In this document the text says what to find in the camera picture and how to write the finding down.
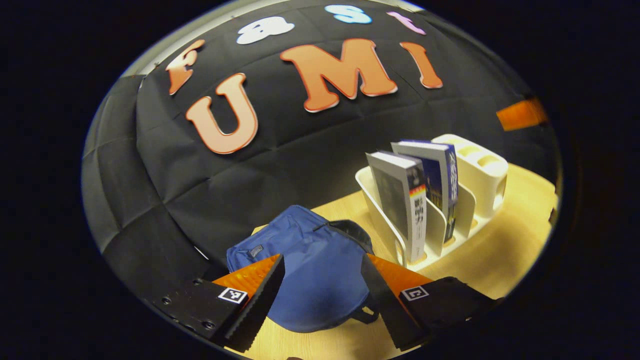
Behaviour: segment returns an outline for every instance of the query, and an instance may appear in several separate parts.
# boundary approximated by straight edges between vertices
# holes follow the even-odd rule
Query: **screw hole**
[[[204,326],[209,330],[213,330],[213,328],[215,327],[212,322],[208,322],[208,321],[203,321],[202,326]]]

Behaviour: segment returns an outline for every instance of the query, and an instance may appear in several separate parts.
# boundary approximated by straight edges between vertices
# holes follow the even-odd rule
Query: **foam letter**
[[[346,22],[347,24],[368,24],[371,18],[364,13],[364,10],[351,5],[328,5],[324,9],[335,14],[333,17]]]
[[[186,118],[192,121],[198,130],[204,144],[218,154],[230,154],[247,146],[258,131],[258,118],[255,110],[247,98],[242,83],[246,76],[242,73],[229,76],[216,88],[216,94],[227,97],[229,105],[236,114],[237,129],[225,134],[218,127],[209,107],[211,98],[205,96],[196,101],[189,110]]]
[[[280,58],[296,66],[307,89],[305,109],[316,113],[338,105],[339,101],[337,94],[329,92],[324,79],[351,100],[358,93],[358,74],[362,77],[360,90],[367,96],[397,91],[398,87],[382,67],[375,47],[371,40],[353,38],[342,43],[340,60],[314,45],[292,47],[283,51]]]
[[[250,44],[260,41],[269,35],[284,34],[293,29],[294,26],[294,24],[289,24],[283,17],[265,17],[240,29],[238,33],[241,35],[236,42],[241,45]]]
[[[400,20],[400,22],[402,22],[404,26],[406,26],[407,28],[410,28],[411,30],[415,31],[416,33],[421,34],[421,35],[426,35],[424,30],[420,29],[420,28],[416,28],[416,26],[413,25],[413,22],[411,21],[411,19],[409,19],[408,17],[404,17],[404,16],[398,14],[397,12],[388,12],[387,14],[389,14],[389,15],[395,17],[396,19]]]
[[[434,88],[442,88],[442,80],[436,75],[436,72],[433,70],[431,66],[431,62],[427,57],[427,51],[420,45],[414,44],[412,42],[401,42],[400,46],[406,49],[415,64],[418,65],[418,70],[420,70],[420,82],[422,86],[427,89]]]
[[[189,80],[193,74],[193,70],[187,70],[186,66],[192,66],[196,63],[196,59],[198,58],[198,52],[196,49],[203,45],[204,40],[202,39],[194,42],[166,66],[165,71],[169,72],[169,80],[171,81],[169,95],[175,94],[178,89],[180,89],[184,83]]]

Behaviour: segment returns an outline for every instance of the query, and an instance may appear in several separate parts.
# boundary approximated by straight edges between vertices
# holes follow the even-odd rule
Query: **navy fabric bag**
[[[233,272],[283,254],[285,276],[269,318],[294,332],[340,325],[349,318],[371,323],[378,317],[360,275],[362,256],[373,254],[369,235],[355,222],[330,222],[293,205],[266,227],[227,250]],[[365,313],[368,307],[373,315]]]

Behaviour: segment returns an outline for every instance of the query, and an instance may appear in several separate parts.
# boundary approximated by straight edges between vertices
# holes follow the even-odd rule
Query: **wooden table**
[[[359,191],[312,210],[328,220],[357,222],[369,233],[374,253],[393,261],[371,222],[364,196]],[[549,215],[556,205],[553,184],[509,164],[502,209],[475,236],[420,274],[433,280],[457,277],[493,299],[507,295],[542,251],[551,230]],[[336,328],[308,334],[288,331],[266,318],[252,347],[242,355],[258,360],[375,360],[402,353],[395,348],[382,317],[369,325],[349,319]]]

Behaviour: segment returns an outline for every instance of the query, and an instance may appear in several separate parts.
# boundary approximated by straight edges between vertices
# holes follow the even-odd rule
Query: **white plastic holder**
[[[380,195],[370,167],[356,173],[356,181],[365,194],[365,201],[378,235],[396,261],[403,267],[419,271],[457,249],[482,229],[502,207],[508,164],[507,161],[480,145],[457,135],[445,134],[432,140],[450,143],[458,158],[458,203],[453,237],[445,243],[446,219],[442,211],[427,201],[427,231],[424,244],[426,257],[408,263],[406,240],[393,226],[380,205]]]

